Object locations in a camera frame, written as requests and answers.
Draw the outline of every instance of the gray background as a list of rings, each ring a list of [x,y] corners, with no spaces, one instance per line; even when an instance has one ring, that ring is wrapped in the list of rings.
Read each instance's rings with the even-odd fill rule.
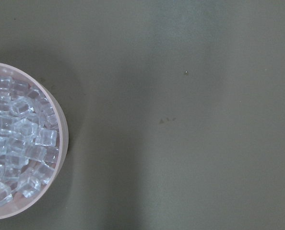
[[[285,230],[285,1],[0,1],[0,62],[70,130],[0,230]]]

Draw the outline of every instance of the bowl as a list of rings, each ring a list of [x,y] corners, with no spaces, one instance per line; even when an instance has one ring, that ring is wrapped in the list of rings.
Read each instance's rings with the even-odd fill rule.
[[[0,63],[0,75],[11,76],[14,79],[28,82],[31,86],[36,85],[44,93],[47,99],[50,101],[54,109],[55,115],[58,119],[58,126],[59,126],[59,140],[57,140],[57,146],[59,148],[59,155],[58,155],[55,170],[53,172],[53,175],[50,181],[48,182],[48,184],[42,186],[38,194],[30,198],[25,198],[20,193],[16,193],[11,202],[0,207],[0,219],[3,219],[3,218],[14,216],[28,209],[36,201],[38,201],[43,196],[43,194],[48,190],[48,188],[53,183],[54,179],[58,175],[64,163],[64,160],[67,154],[67,149],[68,149],[69,133],[68,133],[66,117],[60,105],[45,87],[43,87],[39,82],[37,82],[34,78],[29,76],[25,72],[13,66],[6,65],[6,64]]]

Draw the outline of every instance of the gray table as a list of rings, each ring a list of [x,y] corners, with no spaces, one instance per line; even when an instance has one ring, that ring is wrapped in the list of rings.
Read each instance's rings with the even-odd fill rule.
[[[285,230],[285,1],[0,1],[0,62],[70,130],[0,230]]]

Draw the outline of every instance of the bowl of clear cubes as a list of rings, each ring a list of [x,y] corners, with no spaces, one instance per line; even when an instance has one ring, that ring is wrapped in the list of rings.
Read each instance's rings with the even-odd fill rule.
[[[67,148],[67,122],[56,99],[25,72],[0,63],[0,219],[41,198]]]

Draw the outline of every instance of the round container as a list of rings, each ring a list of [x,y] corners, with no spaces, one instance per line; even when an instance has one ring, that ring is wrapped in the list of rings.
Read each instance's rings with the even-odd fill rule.
[[[12,76],[14,79],[28,82],[31,86],[32,85],[38,86],[38,88],[42,90],[42,92],[45,94],[45,96],[50,101],[54,109],[55,115],[58,119],[58,126],[59,126],[59,140],[57,140],[57,144],[59,147],[59,156],[57,159],[54,173],[52,175],[52,179],[49,181],[47,185],[42,187],[41,191],[37,195],[33,197],[25,198],[23,195],[16,193],[11,202],[0,207],[0,219],[3,219],[3,218],[14,216],[26,210],[31,205],[33,205],[37,200],[39,200],[42,197],[42,195],[47,191],[47,189],[50,187],[50,185],[56,178],[57,174],[59,173],[64,163],[64,160],[67,154],[67,149],[68,149],[69,133],[68,133],[66,117],[60,105],[45,87],[43,87],[39,82],[37,82],[34,78],[24,73],[23,71],[15,67],[6,65],[6,64],[0,63],[0,75]]]

